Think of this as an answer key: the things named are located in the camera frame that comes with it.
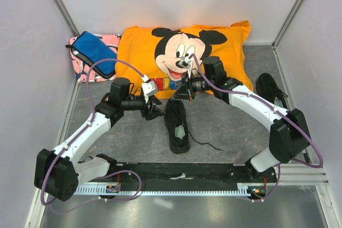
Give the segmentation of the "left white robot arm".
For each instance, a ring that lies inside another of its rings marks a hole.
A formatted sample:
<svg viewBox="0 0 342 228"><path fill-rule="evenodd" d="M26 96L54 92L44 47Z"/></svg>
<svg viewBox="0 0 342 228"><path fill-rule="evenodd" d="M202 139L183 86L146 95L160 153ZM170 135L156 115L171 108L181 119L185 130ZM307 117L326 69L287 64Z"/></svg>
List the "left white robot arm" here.
<svg viewBox="0 0 342 228"><path fill-rule="evenodd" d="M117 176L113 159L100 155L81 162L81 157L103 134L107 133L126 111L140 111L147 121L163 116L158 108L155 81L143 77L138 96L130 93L131 82L127 78L113 80L110 91L95 106L94 111L69 138L52 150L41 150L36 158L34 185L42 194L49 194L60 201L68 200L77 187L91 180L102 178L106 182Z"/></svg>

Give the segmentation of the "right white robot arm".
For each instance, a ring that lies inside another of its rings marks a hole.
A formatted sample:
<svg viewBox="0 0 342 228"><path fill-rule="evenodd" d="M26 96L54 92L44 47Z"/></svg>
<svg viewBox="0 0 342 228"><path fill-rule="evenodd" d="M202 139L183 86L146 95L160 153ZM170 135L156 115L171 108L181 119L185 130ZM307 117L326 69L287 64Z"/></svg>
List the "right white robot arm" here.
<svg viewBox="0 0 342 228"><path fill-rule="evenodd" d="M213 95L259 121L269 131L268 147L246 162L245 176L257 182L264 171L280 163L289 163L310 144L310 136L304 114L276 106L251 91L239 80L227 77L219 57L208 57L204 69L197 67L199 75L192 74L197 64L195 54L182 57L180 66L186 69L181 86L172 95L172 100L194 100L199 92L211 91Z"/></svg>

